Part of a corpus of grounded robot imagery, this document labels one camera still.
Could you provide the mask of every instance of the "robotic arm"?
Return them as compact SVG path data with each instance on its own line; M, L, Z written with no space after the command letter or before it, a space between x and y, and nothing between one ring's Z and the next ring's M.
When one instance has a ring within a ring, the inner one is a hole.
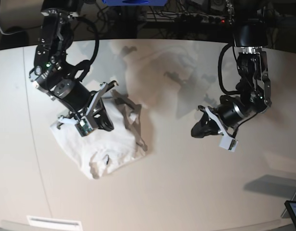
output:
M100 91L88 91L82 80L90 70L98 49L99 38L94 23L79 17L82 7L80 0L45 0L42 14L45 16L36 49L34 68L30 71L30 81L38 90L46 93L52 100L58 100L68 110L67 116L59 118L62 124L73 124L81 136L87 136L95 129L112 131L114 129L101 97L117 82L103 83ZM66 61L66 50L71 46L74 34L70 21L77 19L90 26L95 34L95 48L90 60L73 66ZM78 71L83 71L75 78Z
M241 79L234 91L227 91L223 86L222 60L225 52L233 46L228 44L222 49L218 63L219 86L224 93L220 97L220 105L217 108L198 106L198 110L204 114L193 127L191 135L194 138L222 135L220 147L234 152L239 127L271 107L271 82L267 54L262 51L262 47L268 43L264 23L257 18L234 15L231 1L226 2L233 27L234 45L241 49L236 59ZM229 128L234 130L233 134L228 132Z

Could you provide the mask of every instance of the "vent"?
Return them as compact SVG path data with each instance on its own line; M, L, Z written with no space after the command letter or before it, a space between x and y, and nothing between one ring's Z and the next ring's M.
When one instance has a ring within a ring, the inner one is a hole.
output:
M64 231L83 231L80 221L27 216L30 226Z

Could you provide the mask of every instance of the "blue object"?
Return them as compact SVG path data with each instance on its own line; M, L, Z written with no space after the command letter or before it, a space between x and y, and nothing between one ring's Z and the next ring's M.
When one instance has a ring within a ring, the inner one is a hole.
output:
M108 6L164 6L167 0L102 0Z

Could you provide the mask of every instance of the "white fabric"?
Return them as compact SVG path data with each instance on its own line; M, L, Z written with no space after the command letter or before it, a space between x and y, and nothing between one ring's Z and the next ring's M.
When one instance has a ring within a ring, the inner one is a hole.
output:
M81 137L74 125L63 124L60 130L57 122L51 126L63 151L89 179L98 179L145 156L146 147L135 128L139 123L141 106L133 106L129 100L125 102L116 91L113 96L114 99L103 100L115 128L111 132L95 130Z

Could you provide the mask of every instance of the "electrical cable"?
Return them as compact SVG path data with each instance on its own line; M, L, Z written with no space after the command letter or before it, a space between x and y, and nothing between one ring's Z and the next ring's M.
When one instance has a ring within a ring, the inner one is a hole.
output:
M170 10L170 7L171 7L171 0L167 1L167 3L165 4L164 8L169 11Z
M181 1L181 0L179 0L179 3L180 3L180 6L182 7L182 9L183 9L185 12L187 12L187 10L185 9L185 7L184 7L184 5L182 4L182 1Z
M176 17L178 16L178 14L175 14L176 17L170 17L170 16L172 16L173 14L170 14L170 15L169 15L169 14L163 14L163 13L162 13L162 14L160 14L160 13L155 13L155 14L158 15L158 16L161 16L161 17L164 17L164 18L173 19L173 20L176 19Z
M238 90L227 91L223 84L222 62L223 62L224 54L230 47L232 47L231 44L227 44L226 46L224 46L219 55L219 63L218 63L219 87L221 91L226 95L237 95L237 94L240 94Z
M155 21L157 22L157 19L156 19L156 15L155 15L155 13L154 13L154 10L152 9L151 6L149 6L149 8L150 8L151 12L153 13L153 16L154 16ZM160 28L158 29L158 31L159 31L159 33L162 35L162 37L163 37L163 39L164 39L164 38L165 38L165 37L164 37L164 34L163 34L163 32L161 31Z
M106 28L106 23L109 22L109 20L106 20L106 16L104 12L104 10L108 8L108 6L101 8L97 3L95 3L95 5L99 11L96 15L97 19L93 23L96 24L98 21L104 22L102 28L98 32L98 34L101 35L103 34L103 30ZM93 31L90 30L90 27L87 27L87 31L94 33Z
M240 123L240 124L236 127L236 129L234 130L234 132L233 132L233 134L232 134L232 138L235 138L235 137L236 137L236 135L237 135L237 133L238 133L238 131L239 131L239 127L240 127L242 124L244 124L244 123L246 123L247 121L251 120L251 119L254 118L256 115L258 115L258 113L254 114L253 116L249 117L248 119L246 119L246 120L244 120L242 123Z
M0 33L2 33L3 35L13 35L13 34L24 32L26 30L36 29L36 28L39 28L39 27L41 27L41 26L34 26L34 27L30 27L30 28L26 28L26 29L14 31L14 32L4 32L3 29L1 28L1 25L0 25Z
M88 19L86 19L84 17L78 17L77 20L80 21L80 22L83 22L83 23L87 24L89 27L91 27L91 29L94 32L95 46L94 46L93 55L92 55L92 57L90 59L90 64L92 64L95 61L96 56L98 55L99 47L100 47L100 38L99 38L98 30L96 28L96 25L93 22L91 22L90 20L88 20Z
M233 56L234 56L235 62L238 64L238 59L236 58L236 54L235 54L235 51L234 51L234 46L232 46L232 51L233 51Z
M75 31L77 30L77 28L80 26L81 23L82 23L82 22L78 22L78 23L76 24L76 26L75 26L74 29L73 29L73 32L75 32Z

